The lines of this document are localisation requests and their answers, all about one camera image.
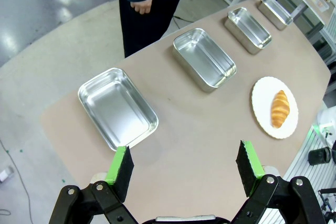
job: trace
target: silver tray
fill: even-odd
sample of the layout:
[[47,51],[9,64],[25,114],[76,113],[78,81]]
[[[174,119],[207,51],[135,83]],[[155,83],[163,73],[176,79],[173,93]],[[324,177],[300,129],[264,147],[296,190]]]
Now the silver tray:
[[225,26],[251,54],[256,54],[272,41],[269,32],[243,7],[228,13]]
[[174,55],[205,92],[215,90],[236,73],[235,63],[200,28],[187,31],[174,40]]
[[114,151],[133,147],[158,126],[155,112],[121,69],[111,68],[84,83],[78,97]]
[[258,9],[264,14],[269,21],[279,30],[284,30],[293,22],[292,17],[276,0],[261,0]]

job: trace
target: plate with croissant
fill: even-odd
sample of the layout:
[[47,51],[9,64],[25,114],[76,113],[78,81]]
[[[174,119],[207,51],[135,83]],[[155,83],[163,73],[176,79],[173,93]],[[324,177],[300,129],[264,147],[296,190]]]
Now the plate with croissant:
[[279,79],[263,77],[253,87],[252,107],[260,126],[272,137],[289,137],[296,129],[298,106],[290,89]]

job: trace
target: black cup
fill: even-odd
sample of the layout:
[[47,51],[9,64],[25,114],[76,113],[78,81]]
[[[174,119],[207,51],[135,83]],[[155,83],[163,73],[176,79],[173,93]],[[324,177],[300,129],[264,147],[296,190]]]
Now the black cup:
[[331,158],[328,147],[310,151],[308,154],[308,162],[310,165],[319,165],[329,163]]

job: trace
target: bread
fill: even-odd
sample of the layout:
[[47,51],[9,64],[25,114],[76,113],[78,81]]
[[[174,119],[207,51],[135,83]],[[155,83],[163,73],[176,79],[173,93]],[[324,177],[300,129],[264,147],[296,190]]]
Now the bread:
[[274,97],[271,108],[271,120],[274,128],[280,128],[289,115],[289,103],[283,90]]

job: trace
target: metal container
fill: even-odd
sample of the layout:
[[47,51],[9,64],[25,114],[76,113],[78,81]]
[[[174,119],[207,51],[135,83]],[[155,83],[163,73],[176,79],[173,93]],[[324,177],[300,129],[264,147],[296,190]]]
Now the metal container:
[[200,28],[174,40],[174,55],[185,71],[205,92],[211,92],[236,73],[230,57]]
[[225,26],[253,55],[272,41],[269,32],[243,7],[228,13]]
[[159,123],[126,73],[111,68],[84,83],[78,97],[112,150],[138,144]]
[[269,21],[279,30],[284,30],[293,22],[292,17],[276,0],[261,0],[258,9],[264,14]]

